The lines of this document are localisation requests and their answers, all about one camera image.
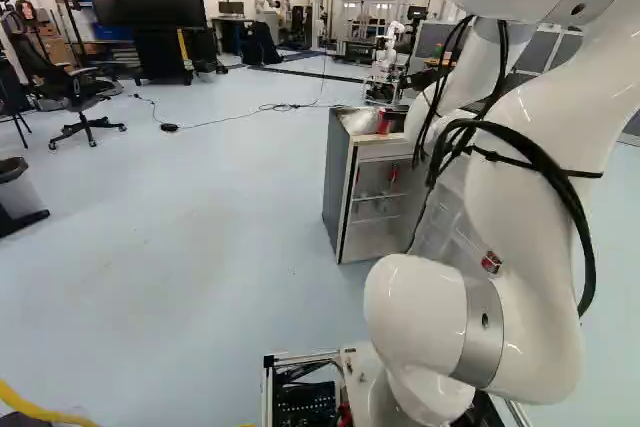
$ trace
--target office chair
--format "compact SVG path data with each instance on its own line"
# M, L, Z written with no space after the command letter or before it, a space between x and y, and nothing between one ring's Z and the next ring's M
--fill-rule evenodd
M62 135L49 141L49 149L56 150L57 142L71 137L81 130L87 133L89 145L95 147L97 143L93 138L91 127L116 128L120 132L127 130L124 124L112 124L107 117L88 120L83 114L85 110L90 109L101 100L109 99L105 92L113 88L112 83L96 79L98 73L96 67L67 72L65 67L69 64L52 64L49 62L33 47L25 34L12 35L11 43L27 77L44 81L44 83L38 85L38 90L49 98L63 102L62 105L66 110L77 113L80 117L80 122L62 127Z
M22 85L20 84L20 79L18 79L18 75L15 70L13 70L11 63L0 55L0 115L13 118L18 134L20 134L20 138L22 139L22 145L24 145L25 149L28 149L29 145L24 138L24 133L18 122L21 121L27 129L27 132L31 133L29 125L20 113L20 111L26 107L28 107L28 102L24 95Z

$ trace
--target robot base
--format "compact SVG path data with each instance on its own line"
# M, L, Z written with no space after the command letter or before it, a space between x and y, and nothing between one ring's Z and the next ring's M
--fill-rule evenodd
M421 427L410 419L398 406L386 381L382 362L369 342L355 343L340 350L293 356L288 354L268 355L264 358L262 375L262 426L280 427L274 418L278 409L274 402L274 391L279 387L276 372L305 365L335 363L343 375L333 369L336 382L336 411L340 405L348 403L352 417L352 427ZM521 427L530 427L519 412L514 412L510 402L507 407ZM483 422L476 422L480 417ZM485 392L477 392L472 407L451 427L483 425L484 427L504 427L500 414L491 398Z

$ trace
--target gray cabinet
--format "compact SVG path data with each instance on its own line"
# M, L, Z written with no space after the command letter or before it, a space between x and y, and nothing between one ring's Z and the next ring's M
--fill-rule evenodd
M329 113L322 218L339 264L407 251L424 202L413 145L379 122L378 108Z

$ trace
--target chair base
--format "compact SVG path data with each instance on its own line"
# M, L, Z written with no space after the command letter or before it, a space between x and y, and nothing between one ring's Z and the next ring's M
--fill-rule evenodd
M62 127L62 129L60 129L60 131L62 132L62 135L59 135L58 137L54 137L49 141L49 149L56 150L58 148L56 145L57 142L63 139L67 139L72 135L75 135L78 132L83 130L87 133L87 139L89 140L89 145L91 147L96 147L98 144L93 138L91 127L96 127L99 129L118 129L120 132L124 132L127 130L126 125L122 123L112 124L111 122L109 122L108 117L102 117L101 119L88 120L83 113L79 113L78 115L80 117L80 122L72 125L65 125L64 127Z

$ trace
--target wire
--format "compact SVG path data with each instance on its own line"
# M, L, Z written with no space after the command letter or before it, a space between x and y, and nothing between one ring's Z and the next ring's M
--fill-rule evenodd
M440 60L438 62L438 76L436 80L436 87L433 93L433 100L429 104L429 111L427 112L427 116L422 123L422 127L420 128L420 132L418 133L418 138L416 139L416 143L413 149L412 167L414 169L418 166L420 161L426 160L427 154L424 150L424 143L429 131L429 127L433 122L433 118L436 116L436 114L438 114L438 105L440 103L440 99L442 98L444 88L447 84L447 79L449 78L449 73L451 72L452 65L460 56L460 53L457 52L458 46L460 45L460 42L462 41L462 38L465 34L465 29L474 17L475 16L473 15L469 15L458 22L458 24L456 24L451 32L449 32L449 35L447 36L444 45L442 46L442 52L440 52ZM454 35L457 35L457 37L453 45L453 53L451 59L449 59L449 63L446 66L446 72L443 73L445 69L444 56Z
M435 187L438 177L442 174L442 161L446 152L447 135L456 129L480 129L503 140L511 147L520 152L532 165L535 170L549 182L556 191L560 201L571 216L578 236L582 244L585 258L585 281L582 297L578 303L578 315L582 317L591 306L596 292L596 264L589 224L587 221L582 202L573 184L569 180L567 173L547 154L542 147L536 144L520 132L504 125L496 124L486 120L476 119L456 119L451 121L443 129L436 140L429 172L427 174L427 188Z
M509 61L509 29L507 23L504 20L498 20L498 34L500 37L500 71L498 73L498 79L496 80L496 85L491 92L487 102L485 103L482 110L476 115L476 120L484 119L489 110L500 100L504 92L504 86L506 84L507 79L507 64ZM451 152L447 163L441 169L443 172L449 167L449 165L462 154L464 149L467 147L471 139L475 134L475 129L461 129L456 132L452 138L448 141L446 146L446 152Z
M322 63L322 83L320 84L320 91L316 99L313 102L309 102L308 104L291 104L291 103L273 103L273 104L262 104L256 110L252 110L251 112L247 112L246 114L234 115L231 117L223 117L221 119L208 120L205 122L200 122L198 124L179 126L179 130L191 130L199 127L204 127L206 125L220 124L222 122L229 122L231 120L245 119L247 117L252 117L256 114L260 114L262 112L274 111L274 112L290 112L292 110L300 110L306 108L321 108L321 109L330 109L333 107L346 107L344 104L331 104L331 105L319 105L320 99L322 98L322 93L324 92L324 86L326 84L326 71L327 71L327 49L325 48L324 60ZM149 105L153 107L151 111L151 116L153 120L155 120L159 124L167 123L166 121L160 120L156 117L156 109L158 107L158 103L152 99L146 99L141 97L137 92L135 94L130 95L129 97L133 97L138 100L142 100L143 102L147 102Z

